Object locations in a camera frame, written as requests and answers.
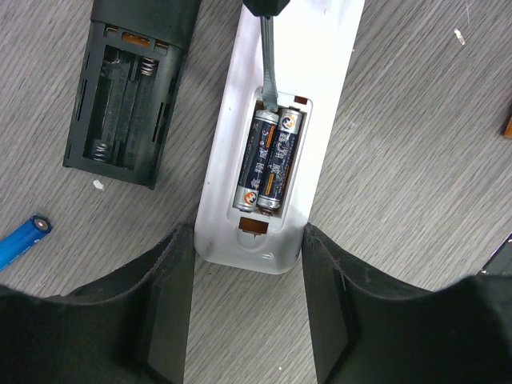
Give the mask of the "black remote control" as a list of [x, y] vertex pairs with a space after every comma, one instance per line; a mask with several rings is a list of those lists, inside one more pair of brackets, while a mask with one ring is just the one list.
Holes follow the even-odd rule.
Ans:
[[93, 3], [65, 167], [155, 187], [200, 5]]

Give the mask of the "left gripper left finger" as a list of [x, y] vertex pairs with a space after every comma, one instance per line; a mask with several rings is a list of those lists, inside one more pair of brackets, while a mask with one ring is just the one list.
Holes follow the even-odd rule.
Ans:
[[138, 258], [67, 295], [1, 288], [4, 383], [180, 383], [194, 281], [182, 223]]

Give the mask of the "white remote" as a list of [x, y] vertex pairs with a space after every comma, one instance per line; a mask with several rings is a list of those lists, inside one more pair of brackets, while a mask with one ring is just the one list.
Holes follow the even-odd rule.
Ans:
[[260, 20], [241, 11], [194, 228], [204, 260], [267, 274], [296, 263], [363, 7], [292, 1], [276, 17], [274, 113]]

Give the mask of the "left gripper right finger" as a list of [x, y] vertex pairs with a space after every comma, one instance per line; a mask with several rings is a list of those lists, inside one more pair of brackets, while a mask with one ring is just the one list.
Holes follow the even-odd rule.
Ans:
[[510, 382], [511, 276], [477, 272], [424, 290], [312, 225], [302, 268], [318, 382]]

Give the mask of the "orange handle screwdriver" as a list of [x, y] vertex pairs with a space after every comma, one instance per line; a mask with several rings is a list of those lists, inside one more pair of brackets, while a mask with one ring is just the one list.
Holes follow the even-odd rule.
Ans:
[[262, 101], [266, 110], [278, 111], [278, 90], [274, 68], [274, 17], [290, 0], [243, 0], [244, 6], [260, 20], [263, 63]]

